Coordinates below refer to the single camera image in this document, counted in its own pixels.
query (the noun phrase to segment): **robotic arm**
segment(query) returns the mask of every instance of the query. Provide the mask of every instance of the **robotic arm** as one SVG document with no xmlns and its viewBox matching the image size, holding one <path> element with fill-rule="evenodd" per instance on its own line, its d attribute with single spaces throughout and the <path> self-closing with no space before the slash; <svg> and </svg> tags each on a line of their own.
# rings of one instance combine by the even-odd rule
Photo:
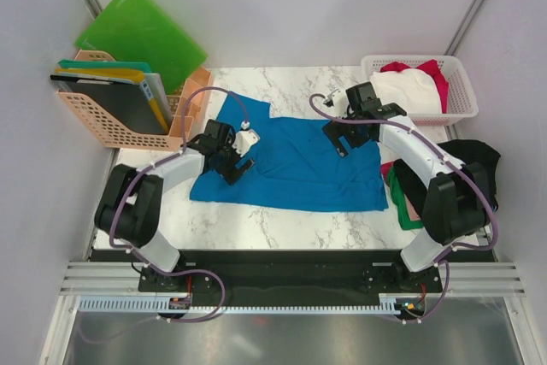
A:
<svg viewBox="0 0 547 365">
<path fill-rule="evenodd" d="M 397 104 L 382 105 L 371 83 L 351 87 L 345 96 L 341 91 L 335 91 L 324 104 L 332 107 L 347 102 L 349 106 L 345 120 L 389 120 L 390 123 L 404 125 L 410 130 L 415 129 L 415 124 Z M 489 223 L 482 202 L 446 162 L 465 173 L 486 197 L 489 192 L 488 177 L 478 163 L 466 165 L 429 139 L 426 139 L 428 144 L 425 144 L 413 133 L 386 123 L 359 125 L 330 121 L 323 127 L 323 131 L 341 156 L 348 155 L 341 138 L 346 140 L 350 148 L 360 147 L 369 139 L 382 143 L 398 153 L 427 187 L 421 216 L 424 229 L 400 255 L 403 264 L 400 264 L 399 269 L 405 276 L 431 267 L 454 242 Z M 443 153 L 442 160 L 433 153 L 431 147 Z"/>
<path fill-rule="evenodd" d="M 159 269 L 172 272 L 180 253 L 158 229 L 163 194 L 183 181 L 211 170 L 222 175 L 229 185 L 234 184 L 254 165 L 253 160 L 248 160 L 241 168 L 237 167 L 259 139 L 253 130 L 235 132 L 228 124 L 209 120 L 204 132 L 188 143 L 181 156 L 155 168 L 137 183 L 123 206 L 115 238 L 130 244 Z M 132 168 L 125 164 L 113 168 L 97 207 L 96 227 L 110 232 L 123 193 L 142 169 L 144 167 Z"/>
</svg>

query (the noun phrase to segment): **plastic basket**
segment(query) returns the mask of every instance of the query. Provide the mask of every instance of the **plastic basket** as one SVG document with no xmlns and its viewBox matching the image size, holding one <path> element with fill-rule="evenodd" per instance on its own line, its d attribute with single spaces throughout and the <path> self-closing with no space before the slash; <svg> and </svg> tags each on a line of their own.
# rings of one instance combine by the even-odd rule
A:
<svg viewBox="0 0 547 365">
<path fill-rule="evenodd" d="M 111 55 L 98 50 L 81 50 L 76 56 L 76 60 L 114 61 Z M 175 151 L 182 145 L 182 109 L 186 99 L 197 89 L 211 85 L 212 80 L 211 72 L 199 68 L 186 79 L 185 83 L 173 95 L 167 96 L 169 108 L 174 115 L 173 123 L 167 135 L 134 132 L 84 94 L 57 91 L 57 95 L 105 147 Z M 204 123 L 208 101 L 208 91 L 192 99 L 185 117 L 185 132 L 188 139 L 200 132 Z"/>
<path fill-rule="evenodd" d="M 366 56 L 361 60 L 361 68 L 366 81 L 373 72 L 392 62 L 401 62 L 412 68 L 435 59 L 438 68 L 449 82 L 448 107 L 446 114 L 411 114 L 409 117 L 419 126 L 450 126 L 461 119 L 475 117 L 479 113 L 477 99 L 471 82 L 460 59 L 453 56 L 409 56 L 409 55 L 376 55 Z"/>
</svg>

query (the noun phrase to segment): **yellow folder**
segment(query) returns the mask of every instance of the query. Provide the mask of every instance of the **yellow folder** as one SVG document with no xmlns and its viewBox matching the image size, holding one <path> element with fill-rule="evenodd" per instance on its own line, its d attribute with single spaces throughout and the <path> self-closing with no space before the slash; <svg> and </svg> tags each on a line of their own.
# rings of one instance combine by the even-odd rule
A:
<svg viewBox="0 0 547 365">
<path fill-rule="evenodd" d="M 56 73 L 67 76 L 78 76 L 87 79 L 100 79 L 112 81 L 124 81 L 139 85 L 141 91 L 146 96 L 152 112 L 156 116 L 165 133 L 169 132 L 169 127 L 163 118 L 160 107 L 152 94 L 150 86 L 146 82 L 144 73 L 133 68 L 56 68 Z"/>
</svg>

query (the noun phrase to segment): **white laundry basket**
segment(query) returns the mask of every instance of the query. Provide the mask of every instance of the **white laundry basket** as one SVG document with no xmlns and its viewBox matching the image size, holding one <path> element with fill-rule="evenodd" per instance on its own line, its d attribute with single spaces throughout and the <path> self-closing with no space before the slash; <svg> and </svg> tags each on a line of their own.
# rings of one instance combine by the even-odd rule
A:
<svg viewBox="0 0 547 365">
<path fill-rule="evenodd" d="M 392 62 L 401 62 L 412 68 L 435 59 L 438 68 L 449 83 L 448 107 L 446 114 L 411 114 L 409 117 L 419 126 L 450 126 L 461 119 L 475 117 L 479 113 L 477 99 L 471 82 L 460 59 L 453 56 L 410 56 L 410 55 L 376 55 L 366 56 L 361 60 L 365 81 L 373 72 Z"/>
</svg>

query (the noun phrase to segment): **white cloth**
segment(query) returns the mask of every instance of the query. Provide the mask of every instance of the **white cloth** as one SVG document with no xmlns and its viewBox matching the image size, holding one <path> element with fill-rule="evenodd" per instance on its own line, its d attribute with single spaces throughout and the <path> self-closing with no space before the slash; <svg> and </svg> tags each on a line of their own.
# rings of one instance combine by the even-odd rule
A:
<svg viewBox="0 0 547 365">
<path fill-rule="evenodd" d="M 442 114 L 433 78 L 417 68 L 407 68 L 399 73 L 374 72 L 370 82 L 382 104 L 397 103 L 410 114 Z"/>
</svg>

